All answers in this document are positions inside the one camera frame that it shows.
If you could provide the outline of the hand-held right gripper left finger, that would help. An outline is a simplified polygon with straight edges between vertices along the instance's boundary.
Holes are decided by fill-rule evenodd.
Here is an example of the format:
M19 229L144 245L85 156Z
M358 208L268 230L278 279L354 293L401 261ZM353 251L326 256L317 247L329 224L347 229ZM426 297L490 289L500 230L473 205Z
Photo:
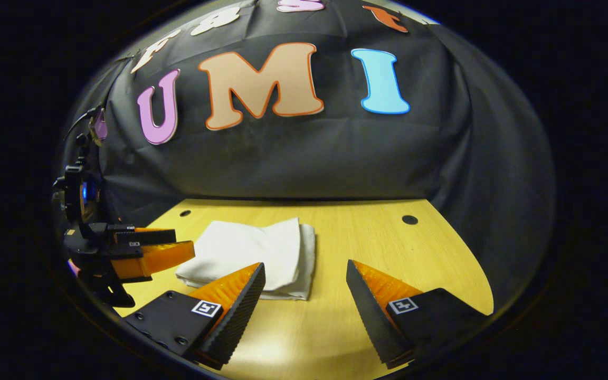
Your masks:
M188 295L165 291L125 321L185 360L220 370L243 337L264 286L265 265L256 262Z

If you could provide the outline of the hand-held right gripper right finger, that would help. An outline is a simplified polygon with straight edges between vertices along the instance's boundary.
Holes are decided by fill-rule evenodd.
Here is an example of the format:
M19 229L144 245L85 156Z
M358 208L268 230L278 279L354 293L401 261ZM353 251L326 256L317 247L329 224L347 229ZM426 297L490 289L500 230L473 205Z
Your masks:
M442 287L421 291L348 260L346 282L381 363L426 365L466 343L488 320Z

